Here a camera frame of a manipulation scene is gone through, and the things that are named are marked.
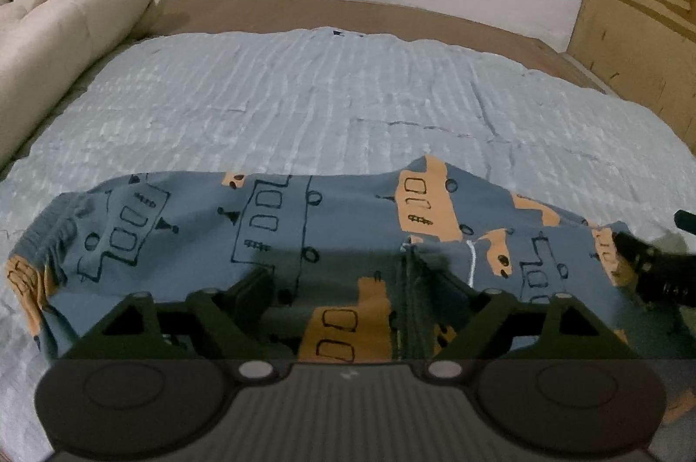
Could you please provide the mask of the light blue quilted bedspread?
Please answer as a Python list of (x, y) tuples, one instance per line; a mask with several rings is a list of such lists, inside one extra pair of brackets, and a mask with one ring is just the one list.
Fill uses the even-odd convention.
[(1, 176), (9, 250), (59, 193), (143, 171), (383, 173), (431, 153), (524, 196), (684, 242), (695, 159), (647, 108), (495, 54), (320, 28), (124, 45)]

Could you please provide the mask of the brown wooden bed frame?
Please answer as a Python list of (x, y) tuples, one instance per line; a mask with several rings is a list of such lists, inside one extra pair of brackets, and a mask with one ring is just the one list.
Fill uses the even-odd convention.
[(421, 8), (360, 0), (167, 0), (151, 37), (178, 33), (277, 33), (332, 27), (393, 34), (406, 41), (438, 40), (499, 54), (531, 70), (600, 91), (603, 86), (565, 54), (534, 38)]

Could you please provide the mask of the blue orange patterned pants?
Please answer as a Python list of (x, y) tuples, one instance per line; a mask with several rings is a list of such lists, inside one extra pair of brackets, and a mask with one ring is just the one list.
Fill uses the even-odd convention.
[(127, 295), (232, 286), (237, 327), (302, 361), (439, 354), (485, 289), (534, 304), (567, 292), (638, 354), (688, 356), (678, 312), (633, 293), (619, 231), (433, 156), (370, 176), (136, 173), (55, 197), (6, 278), (48, 358)]

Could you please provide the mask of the plywood board panel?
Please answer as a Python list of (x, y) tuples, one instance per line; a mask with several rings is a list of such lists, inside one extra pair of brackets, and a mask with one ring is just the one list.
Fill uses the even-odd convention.
[(695, 144), (695, 0), (583, 0), (567, 51)]

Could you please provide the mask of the beige rolled bolster pillow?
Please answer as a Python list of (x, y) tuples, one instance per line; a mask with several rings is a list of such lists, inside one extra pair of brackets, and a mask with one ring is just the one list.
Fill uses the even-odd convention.
[(28, 141), (74, 82), (128, 39), (144, 37), (166, 0), (13, 0), (1, 6), (1, 161)]

